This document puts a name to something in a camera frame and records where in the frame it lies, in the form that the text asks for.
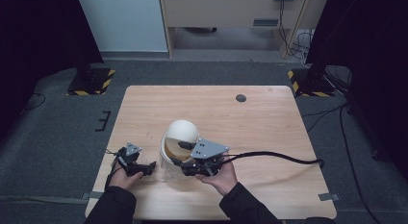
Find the white wall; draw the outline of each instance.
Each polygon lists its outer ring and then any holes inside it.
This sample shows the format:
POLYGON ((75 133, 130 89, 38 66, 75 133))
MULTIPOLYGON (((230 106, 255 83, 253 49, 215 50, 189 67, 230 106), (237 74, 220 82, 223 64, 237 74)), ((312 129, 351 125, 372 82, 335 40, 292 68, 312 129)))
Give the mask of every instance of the white wall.
POLYGON ((100 51, 167 52, 160 0, 80 0, 100 51))

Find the gray carpet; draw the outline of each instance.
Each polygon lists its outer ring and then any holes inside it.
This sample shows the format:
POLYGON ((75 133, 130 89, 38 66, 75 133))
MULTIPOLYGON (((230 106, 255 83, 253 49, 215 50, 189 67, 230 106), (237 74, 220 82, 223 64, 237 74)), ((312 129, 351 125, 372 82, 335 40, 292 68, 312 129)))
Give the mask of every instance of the gray carpet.
MULTIPOLYGON (((67 69, 38 82, 36 92, 45 102, 19 117, 0 143, 0 196, 81 198, 90 192, 104 155, 125 89, 131 85, 290 85, 287 71, 297 63, 259 62, 122 62, 109 61, 116 70, 106 94, 67 96, 75 75, 67 69), (103 111, 112 111, 104 132, 103 111)), ((42 100, 34 95, 27 107, 42 100)), ((344 98, 298 97, 302 114, 338 107, 344 98)), ((318 116, 304 117, 306 128, 318 116)), ((367 203, 381 223, 408 223, 408 186, 390 162, 376 162, 354 117, 344 112, 344 128, 359 183, 367 203)), ((339 110, 326 115, 310 132, 322 169, 344 223, 374 223, 358 196, 347 159, 339 110)), ((86 205, 0 202, 0 223, 83 223, 86 205)), ((289 223, 301 223, 293 220, 289 223)))

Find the black tripod base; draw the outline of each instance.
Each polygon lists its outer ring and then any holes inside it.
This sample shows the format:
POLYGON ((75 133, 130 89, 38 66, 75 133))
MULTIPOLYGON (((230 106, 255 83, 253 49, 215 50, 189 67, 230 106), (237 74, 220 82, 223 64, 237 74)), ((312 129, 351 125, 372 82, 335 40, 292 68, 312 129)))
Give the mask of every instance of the black tripod base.
POLYGON ((68 88, 68 95, 103 94, 108 88, 115 71, 110 68, 93 68, 90 73, 77 72, 68 88))
POLYGON ((315 83, 307 81, 307 68, 294 68, 288 72, 296 96, 334 96, 334 88, 325 78, 315 83))

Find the person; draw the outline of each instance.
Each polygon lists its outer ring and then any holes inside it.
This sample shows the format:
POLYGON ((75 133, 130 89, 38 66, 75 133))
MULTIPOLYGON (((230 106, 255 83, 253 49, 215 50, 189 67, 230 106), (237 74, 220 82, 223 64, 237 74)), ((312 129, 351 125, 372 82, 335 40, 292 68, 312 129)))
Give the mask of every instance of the person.
MULTIPOLYGON (((143 176, 142 172, 128 177, 119 164, 109 186, 90 212, 86 224, 131 224, 136 207, 136 197, 129 190, 143 176)), ((213 186, 222 196, 219 206, 234 224, 281 224, 268 208, 238 182, 234 165, 224 164, 216 176, 195 175, 204 184, 213 186)))

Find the black sleeve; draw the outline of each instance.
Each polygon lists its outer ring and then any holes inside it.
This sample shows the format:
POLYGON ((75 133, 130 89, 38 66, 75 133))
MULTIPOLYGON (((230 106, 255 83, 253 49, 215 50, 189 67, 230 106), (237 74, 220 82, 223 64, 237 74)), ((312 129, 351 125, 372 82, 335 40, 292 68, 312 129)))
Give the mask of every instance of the black sleeve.
POLYGON ((90 212, 86 224, 132 224, 136 197, 121 187, 107 187, 90 212))
POLYGON ((219 206, 234 224, 282 224, 241 183, 222 198, 219 206))

